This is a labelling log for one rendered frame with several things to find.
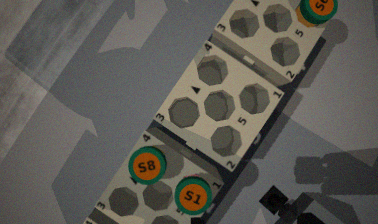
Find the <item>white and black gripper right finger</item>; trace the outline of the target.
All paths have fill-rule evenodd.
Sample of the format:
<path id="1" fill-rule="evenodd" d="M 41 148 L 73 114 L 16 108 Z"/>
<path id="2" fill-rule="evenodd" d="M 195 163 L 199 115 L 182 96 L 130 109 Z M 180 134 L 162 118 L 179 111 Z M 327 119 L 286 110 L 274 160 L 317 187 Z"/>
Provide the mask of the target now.
<path id="1" fill-rule="evenodd" d="M 297 217 L 297 224 L 325 224 L 325 223 L 310 212 L 310 213 L 301 213 L 300 216 Z"/>

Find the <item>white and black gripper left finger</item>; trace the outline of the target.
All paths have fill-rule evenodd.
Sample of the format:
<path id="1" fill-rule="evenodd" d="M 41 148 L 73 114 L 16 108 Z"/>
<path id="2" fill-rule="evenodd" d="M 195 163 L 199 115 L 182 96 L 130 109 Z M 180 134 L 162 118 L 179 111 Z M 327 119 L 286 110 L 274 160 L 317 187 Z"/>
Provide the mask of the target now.
<path id="1" fill-rule="evenodd" d="M 200 217 L 191 218 L 191 224 L 205 224 L 204 220 L 201 220 Z"/>

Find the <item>beige bucket adapter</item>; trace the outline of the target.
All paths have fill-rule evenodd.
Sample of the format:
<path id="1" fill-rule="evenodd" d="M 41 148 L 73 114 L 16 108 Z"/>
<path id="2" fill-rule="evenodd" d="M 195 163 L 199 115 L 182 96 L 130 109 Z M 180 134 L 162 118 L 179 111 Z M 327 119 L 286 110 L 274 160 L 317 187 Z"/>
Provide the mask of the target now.
<path id="1" fill-rule="evenodd" d="M 156 146 L 167 160 L 164 176 L 148 186 L 136 182 L 128 169 L 131 155 L 144 146 Z M 208 182 L 213 201 L 224 185 L 217 168 L 153 127 L 143 132 L 94 207 L 119 224 L 191 224 L 191 217 L 201 217 L 203 213 L 182 213 L 176 206 L 174 194 L 184 176 L 194 174 Z"/>
<path id="2" fill-rule="evenodd" d="M 211 43 L 275 87 L 290 83 L 331 20 L 307 28 L 297 19 L 300 1 L 234 0 Z"/>
<path id="3" fill-rule="evenodd" d="M 119 224 L 97 208 L 86 218 L 83 224 Z"/>
<path id="4" fill-rule="evenodd" d="M 206 40 L 153 119 L 233 172 L 283 95 Z"/>

